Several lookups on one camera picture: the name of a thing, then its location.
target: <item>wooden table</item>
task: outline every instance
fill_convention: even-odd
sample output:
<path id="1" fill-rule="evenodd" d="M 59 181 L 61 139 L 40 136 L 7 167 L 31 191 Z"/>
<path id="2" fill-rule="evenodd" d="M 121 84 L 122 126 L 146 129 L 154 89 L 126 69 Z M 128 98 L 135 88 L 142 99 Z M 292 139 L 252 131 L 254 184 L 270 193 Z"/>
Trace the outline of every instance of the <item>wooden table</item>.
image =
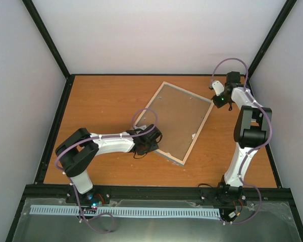
<path id="1" fill-rule="evenodd" d="M 163 81 L 206 98 L 214 95 L 208 88 L 210 77 L 205 76 L 76 76 L 44 183 L 68 183 L 54 167 L 59 144 L 79 128 L 97 134 L 129 129 L 132 115 L 147 105 Z M 234 153 L 233 130 L 238 114 L 236 105 L 230 112 L 227 105 L 214 107 L 184 166 L 153 152 L 138 160 L 132 153 L 111 153 L 94 158 L 88 167 L 90 178 L 95 185 L 216 186 Z M 276 187 L 265 149 L 252 160 L 245 181 L 263 188 Z"/>

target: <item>gray floor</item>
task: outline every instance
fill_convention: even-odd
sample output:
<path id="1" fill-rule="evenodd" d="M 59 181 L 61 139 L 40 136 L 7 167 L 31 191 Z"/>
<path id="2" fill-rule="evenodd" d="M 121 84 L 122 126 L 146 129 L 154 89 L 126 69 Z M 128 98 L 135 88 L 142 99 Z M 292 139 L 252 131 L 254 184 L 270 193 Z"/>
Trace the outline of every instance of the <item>gray floor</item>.
<path id="1" fill-rule="evenodd" d="M 147 219 L 116 218 L 116 230 L 97 234 L 73 216 L 28 215 L 31 204 L 61 204 L 61 200 L 28 200 L 25 204 L 14 241 L 300 241 L 289 206 L 285 203 L 264 203 L 256 218 L 243 225 L 224 225 L 206 219 Z M 122 202 L 118 206 L 191 207 L 175 202 Z M 250 216 L 256 208 L 244 208 L 238 220 Z M 107 217 L 92 221 L 92 226 L 106 229 L 111 226 Z"/>

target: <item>white panel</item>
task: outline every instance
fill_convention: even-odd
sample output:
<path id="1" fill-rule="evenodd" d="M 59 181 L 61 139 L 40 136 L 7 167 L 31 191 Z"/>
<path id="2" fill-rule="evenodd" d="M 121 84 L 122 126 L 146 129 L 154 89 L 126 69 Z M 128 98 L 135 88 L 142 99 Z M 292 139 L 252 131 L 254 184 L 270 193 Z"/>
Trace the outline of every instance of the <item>white panel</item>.
<path id="1" fill-rule="evenodd" d="M 0 241 L 33 183 L 65 79 L 21 1 L 0 1 Z"/>
<path id="2" fill-rule="evenodd" d="M 303 1 L 297 1 L 251 84 L 261 104 L 273 110 L 272 151 L 303 222 Z"/>
<path id="3" fill-rule="evenodd" d="M 210 74 L 254 59 L 285 0 L 34 0 L 71 73 Z M 244 73 L 230 61 L 218 73 Z"/>

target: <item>black post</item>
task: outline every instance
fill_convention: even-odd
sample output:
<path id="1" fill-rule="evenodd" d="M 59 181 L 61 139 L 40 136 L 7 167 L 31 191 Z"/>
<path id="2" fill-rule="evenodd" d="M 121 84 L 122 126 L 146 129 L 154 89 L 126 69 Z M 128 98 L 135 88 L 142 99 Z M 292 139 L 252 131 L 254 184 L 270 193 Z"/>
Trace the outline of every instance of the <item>black post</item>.
<path id="1" fill-rule="evenodd" d="M 47 31 L 44 22 L 42 21 L 41 17 L 39 16 L 39 13 L 32 2 L 32 0 L 22 0 L 24 3 L 26 9 L 28 10 L 32 20 L 36 24 L 39 32 L 41 33 L 43 39 L 45 40 L 47 46 L 49 47 L 49 50 L 51 51 L 52 55 L 54 56 L 57 64 L 59 65 L 63 75 L 65 76 L 66 79 L 70 77 L 70 73 L 67 70 L 62 57 L 60 56 L 60 53 L 58 52 L 51 36 L 49 35 L 49 32 Z"/>
<path id="2" fill-rule="evenodd" d="M 248 80 L 251 78 L 251 76 L 254 74 L 255 69 L 257 68 L 257 66 L 259 65 L 259 62 L 262 60 L 262 58 L 264 57 L 267 49 L 269 48 L 269 46 L 271 45 L 271 43 L 273 42 L 277 32 L 279 31 L 279 29 L 281 28 L 281 26 L 283 25 L 285 19 L 287 18 L 288 14 L 291 12 L 293 6 L 295 5 L 296 0 L 287 0 L 281 10 L 281 12 L 279 13 L 279 15 L 277 16 L 271 30 L 268 32 L 262 46 L 260 47 L 259 51 L 257 52 L 254 60 L 252 61 L 249 69 L 248 69 Z"/>

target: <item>wooden frame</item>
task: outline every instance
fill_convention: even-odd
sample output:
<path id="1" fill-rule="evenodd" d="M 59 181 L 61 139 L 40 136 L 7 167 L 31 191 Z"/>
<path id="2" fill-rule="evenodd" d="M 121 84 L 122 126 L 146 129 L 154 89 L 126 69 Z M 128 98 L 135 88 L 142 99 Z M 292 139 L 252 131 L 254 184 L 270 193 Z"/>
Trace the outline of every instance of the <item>wooden frame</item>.
<path id="1" fill-rule="evenodd" d="M 212 102 L 211 100 L 209 100 L 209 99 L 207 99 L 207 98 L 205 98 L 205 97 L 202 97 L 202 96 L 200 96 L 200 95 L 197 95 L 197 94 L 195 94 L 195 93 L 192 93 L 192 92 L 190 92 L 190 91 L 187 91 L 186 89 L 180 88 L 180 87 L 175 86 L 175 85 L 173 85 L 173 84 L 171 84 L 171 83 L 163 82 L 163 83 L 161 84 L 161 86 L 159 87 L 159 89 L 157 90 L 157 92 L 154 94 L 154 96 L 151 98 L 151 100 L 150 100 L 149 103 L 147 104 L 146 108 L 149 108 L 149 107 L 151 106 L 151 104 L 152 104 L 153 101 L 156 99 L 157 95 L 158 95 L 159 92 L 163 89 L 163 87 L 164 87 L 165 85 L 170 86 L 170 87 L 175 88 L 175 89 L 177 89 L 177 90 L 179 90 L 179 91 L 182 91 L 182 92 L 184 92 L 184 93 L 187 93 L 187 94 L 189 94 L 189 95 L 192 95 L 192 96 L 194 96 L 194 97 L 197 97 L 197 98 L 199 98 L 199 99 L 201 99 L 201 100 L 204 100 L 204 101 L 210 103 L 210 107 L 209 107 L 209 109 L 208 109 L 206 115 L 204 116 L 203 121 L 201 122 L 199 128 L 197 129 L 197 132 L 195 133 L 195 135 L 194 135 L 194 137 L 193 137 L 193 139 L 192 139 L 192 142 L 191 142 L 191 144 L 190 144 L 190 146 L 189 146 L 189 148 L 188 148 L 187 152 L 185 153 L 184 158 L 183 158 L 182 160 L 180 160 L 180 159 L 178 159 L 178 158 L 172 156 L 171 154 L 166 153 L 166 152 L 164 152 L 164 151 L 162 151 L 162 150 L 160 150 L 160 149 L 156 150 L 157 153 L 159 153 L 159 154 L 161 154 L 161 155 L 163 155 L 163 156 L 165 156 L 165 157 L 171 159 L 172 161 L 176 162 L 177 164 L 184 165 L 184 164 L 186 163 L 186 161 L 187 161 L 187 159 L 188 159 L 188 157 L 189 157 L 191 151 L 192 151 L 192 148 L 194 147 L 194 145 L 195 145 L 195 143 L 196 143 L 196 140 L 197 140 L 197 138 L 198 138 L 198 136 L 199 136 L 199 134 L 200 134 L 200 132 L 201 132 L 203 126 L 205 125 L 205 123 L 206 123 L 206 121 L 207 121 L 207 118 L 208 118 L 208 116 L 209 116 L 209 114 L 210 114 L 210 112 L 211 112 L 211 110 L 212 110 L 214 104 L 213 104 L 213 102 Z M 143 112 L 141 112 L 141 114 L 139 115 L 139 117 L 137 118 L 137 120 L 136 120 L 135 123 L 134 123 L 135 126 L 136 126 L 136 125 L 139 123 L 139 121 L 142 119 L 142 117 L 144 116 L 145 112 L 146 112 L 146 110 L 144 110 Z"/>

